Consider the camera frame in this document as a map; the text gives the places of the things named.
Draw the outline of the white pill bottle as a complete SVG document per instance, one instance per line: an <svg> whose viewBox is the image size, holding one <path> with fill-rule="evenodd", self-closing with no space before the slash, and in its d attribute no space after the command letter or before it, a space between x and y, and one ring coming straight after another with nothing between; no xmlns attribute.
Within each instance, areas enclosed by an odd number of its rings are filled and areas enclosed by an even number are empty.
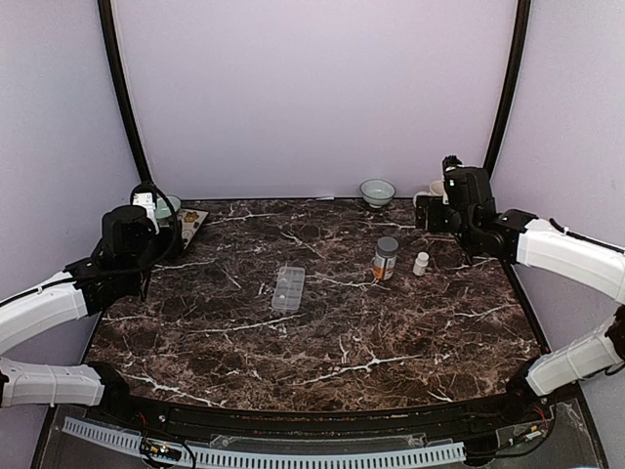
<svg viewBox="0 0 625 469"><path fill-rule="evenodd" d="M429 260L430 256L427 252L419 252L414 261L413 274L417 277L423 276L428 268Z"/></svg>

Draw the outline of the amber pill bottle grey cap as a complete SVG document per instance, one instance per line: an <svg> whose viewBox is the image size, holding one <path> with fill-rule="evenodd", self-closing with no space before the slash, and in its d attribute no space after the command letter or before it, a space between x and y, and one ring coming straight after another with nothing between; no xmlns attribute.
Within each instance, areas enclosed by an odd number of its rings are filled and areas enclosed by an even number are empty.
<svg viewBox="0 0 625 469"><path fill-rule="evenodd" d="M390 279L395 271L398 241L392 236L383 236L377 240L373 258L373 274L378 280Z"/></svg>

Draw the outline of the clear plastic pill organizer box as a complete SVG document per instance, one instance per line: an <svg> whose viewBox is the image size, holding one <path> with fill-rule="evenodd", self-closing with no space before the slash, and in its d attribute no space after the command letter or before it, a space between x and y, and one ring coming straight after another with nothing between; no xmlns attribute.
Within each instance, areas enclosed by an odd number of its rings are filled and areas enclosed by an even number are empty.
<svg viewBox="0 0 625 469"><path fill-rule="evenodd" d="M278 270L271 307L279 312L297 312L300 308L304 286L306 281L306 270L302 267L283 266ZM279 295L285 295L285 299L278 299Z"/></svg>

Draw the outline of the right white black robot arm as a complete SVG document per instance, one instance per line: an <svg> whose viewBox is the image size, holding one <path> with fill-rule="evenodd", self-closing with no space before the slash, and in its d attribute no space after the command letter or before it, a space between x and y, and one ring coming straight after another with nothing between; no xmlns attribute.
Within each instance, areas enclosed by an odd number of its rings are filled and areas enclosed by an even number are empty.
<svg viewBox="0 0 625 469"><path fill-rule="evenodd" d="M589 286L616 302L613 318L569 345L525 366L498 404L498 414L518 424L543 397L571 382L624 367L624 250L575 233L555 220L518 209L498 212L486 169L447 157L443 194L414 197L415 225L451 234L470 258L486 255L509 264L549 271Z"/></svg>

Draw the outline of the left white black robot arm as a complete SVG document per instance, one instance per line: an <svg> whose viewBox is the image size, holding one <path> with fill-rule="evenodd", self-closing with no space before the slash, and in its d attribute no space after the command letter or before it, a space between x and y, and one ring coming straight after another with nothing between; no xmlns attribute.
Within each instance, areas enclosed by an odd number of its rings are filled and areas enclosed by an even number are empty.
<svg viewBox="0 0 625 469"><path fill-rule="evenodd" d="M145 298L153 267L180 245L170 208L166 225L141 205L104 214L92 254L1 303L1 350L58 325L105 312L126 297ZM1 405L98 406L117 426L138 417L125 379L105 362L50 365L1 360Z"/></svg>

